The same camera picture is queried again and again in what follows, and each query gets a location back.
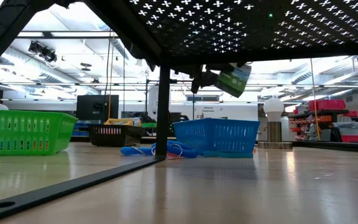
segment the wire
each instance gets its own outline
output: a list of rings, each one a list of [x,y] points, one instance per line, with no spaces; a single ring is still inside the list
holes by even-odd
[[[125,49],[124,49],[124,60],[122,60],[123,61],[123,68],[124,68],[124,76],[123,76],[123,78],[124,78],[124,105],[123,105],[123,107],[122,107],[122,111],[125,113],[125,53],[126,53],[126,51],[125,51]]]
[[[111,43],[111,29],[110,29],[110,33],[109,33],[109,46],[108,46],[108,51],[107,51],[107,65],[106,65],[106,88],[104,89],[104,98],[103,98],[103,106],[106,103],[106,94],[107,94],[107,87],[109,85],[109,59],[110,59],[110,43]]]
[[[60,65],[60,63],[58,63],[56,66],[53,67],[47,61],[45,61],[45,64],[47,64],[52,69],[55,69],[55,68],[59,67],[59,65]]]
[[[33,55],[31,56],[31,58],[29,58],[28,60],[26,60],[24,63],[29,62],[29,61],[30,61],[31,59],[33,59],[36,55],[37,55],[37,53],[33,54]]]
[[[113,63],[113,57],[114,55],[114,45],[112,46],[112,52],[111,52],[111,63],[110,63],[110,88],[109,88],[109,116],[108,119],[110,119],[110,115],[111,115],[111,84],[112,84],[112,63]]]
[[[310,66],[311,66],[311,81],[313,82],[313,97],[314,97],[314,119],[316,120],[317,125],[317,137],[320,141],[320,128],[318,126],[318,119],[317,119],[317,102],[316,102],[316,93],[314,92],[314,71],[313,71],[313,60],[310,58]]]

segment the ceiling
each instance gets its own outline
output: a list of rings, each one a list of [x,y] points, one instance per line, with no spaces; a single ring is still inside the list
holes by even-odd
[[[54,49],[58,56],[55,63],[45,63],[42,57],[29,52],[29,45],[37,41],[41,45]],[[119,37],[82,2],[65,9],[58,5],[37,13],[26,25],[10,48],[2,55],[0,63],[0,83],[41,82],[44,85],[0,85],[2,90],[23,91],[41,98],[75,98],[77,95],[104,93],[106,78],[111,77],[113,85],[108,89],[112,94],[130,90],[126,95],[131,99],[144,100],[145,81],[158,80],[159,69],[150,70],[144,60],[133,58],[128,51],[120,49]],[[301,100],[312,92],[311,62],[313,64],[316,85],[358,85],[358,62],[354,56],[331,58],[309,58],[296,60],[276,60],[252,62],[252,73],[246,91],[262,98],[280,97],[283,101]],[[81,63],[90,64],[90,71],[82,71]],[[171,73],[177,80],[190,80],[188,75]],[[91,83],[98,80],[99,86],[74,86],[62,83]],[[172,85],[171,90],[190,92],[191,83]],[[335,96],[349,88],[320,88],[326,94]],[[202,89],[200,94],[220,95],[222,91],[215,87]]]

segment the computer monitor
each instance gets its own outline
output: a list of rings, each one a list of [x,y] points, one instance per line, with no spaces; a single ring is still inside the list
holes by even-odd
[[[118,118],[118,95],[111,95],[110,118]],[[85,95],[77,97],[76,117],[80,120],[108,119],[109,96]]]

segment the yellow object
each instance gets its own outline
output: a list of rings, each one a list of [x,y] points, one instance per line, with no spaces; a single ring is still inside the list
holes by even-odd
[[[135,126],[135,122],[133,119],[131,118],[121,118],[121,119],[113,119],[110,118],[108,119],[105,124],[107,125],[129,125],[129,126]],[[142,126],[142,122],[140,122],[140,120],[138,120],[137,122],[137,127],[141,127]]]
[[[317,103],[316,103],[316,92],[314,91],[314,72],[313,72],[313,60],[310,59],[310,66],[311,66],[311,81],[313,82],[313,97],[314,97],[314,118],[316,119],[316,125],[317,125],[317,137],[318,140],[321,140],[320,137],[320,127],[318,126],[318,117],[317,117]]]

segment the polished floor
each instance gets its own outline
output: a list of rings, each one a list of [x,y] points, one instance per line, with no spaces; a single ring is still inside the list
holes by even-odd
[[[145,157],[123,157],[119,148],[70,143],[52,156],[0,156],[0,199],[111,169]]]
[[[166,160],[0,223],[358,224],[358,153]]]

